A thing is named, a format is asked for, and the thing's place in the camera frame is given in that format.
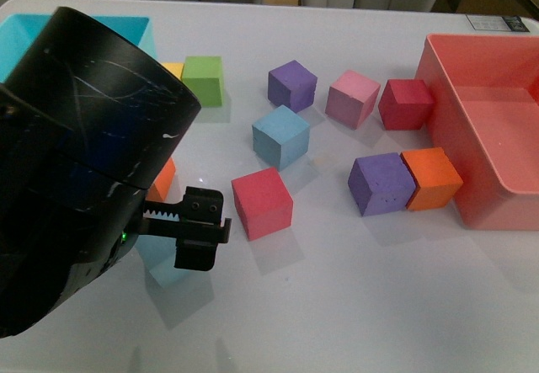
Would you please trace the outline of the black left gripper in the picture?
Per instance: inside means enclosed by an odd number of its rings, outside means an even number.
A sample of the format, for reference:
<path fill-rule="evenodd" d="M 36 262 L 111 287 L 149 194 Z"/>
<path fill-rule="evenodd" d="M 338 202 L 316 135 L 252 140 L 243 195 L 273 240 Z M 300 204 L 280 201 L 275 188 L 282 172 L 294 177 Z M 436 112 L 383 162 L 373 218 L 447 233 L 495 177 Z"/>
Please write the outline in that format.
<path fill-rule="evenodd" d="M 140 235 L 176 239 L 174 267 L 209 271 L 215 265 L 218 244 L 227 243 L 232 220 L 221 226 L 223 194 L 214 189 L 188 186 L 176 204 L 146 200 L 144 211 L 156 216 L 169 216 L 179 221 L 142 217 L 125 229 L 125 241 L 134 243 Z"/>

